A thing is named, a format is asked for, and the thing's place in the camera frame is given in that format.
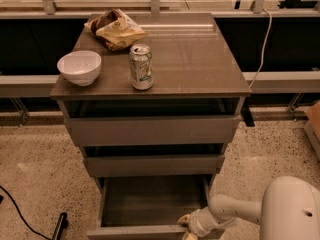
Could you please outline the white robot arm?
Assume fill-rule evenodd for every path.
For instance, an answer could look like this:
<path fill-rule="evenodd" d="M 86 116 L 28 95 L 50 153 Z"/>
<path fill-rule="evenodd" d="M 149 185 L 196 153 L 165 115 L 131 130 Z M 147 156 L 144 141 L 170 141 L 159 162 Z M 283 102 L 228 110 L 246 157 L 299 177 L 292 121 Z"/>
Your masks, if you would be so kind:
<path fill-rule="evenodd" d="M 282 176 L 266 188 L 261 202 L 223 194 L 177 221 L 187 231 L 183 240 L 198 240 L 237 219 L 260 226 L 260 240 L 320 240 L 320 191 L 296 177 Z"/>

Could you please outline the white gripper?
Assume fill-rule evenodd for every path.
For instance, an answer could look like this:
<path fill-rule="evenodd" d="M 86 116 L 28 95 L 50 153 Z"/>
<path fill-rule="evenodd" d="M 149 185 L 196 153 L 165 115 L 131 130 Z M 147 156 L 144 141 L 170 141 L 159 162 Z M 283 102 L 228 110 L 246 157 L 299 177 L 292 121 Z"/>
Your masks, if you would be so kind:
<path fill-rule="evenodd" d="M 185 214 L 177 221 L 179 225 L 188 226 L 190 232 L 185 232 L 182 240 L 198 240 L 214 230 L 224 230 L 232 226 L 237 218 L 236 209 L 210 208 L 197 209 L 190 215 Z"/>

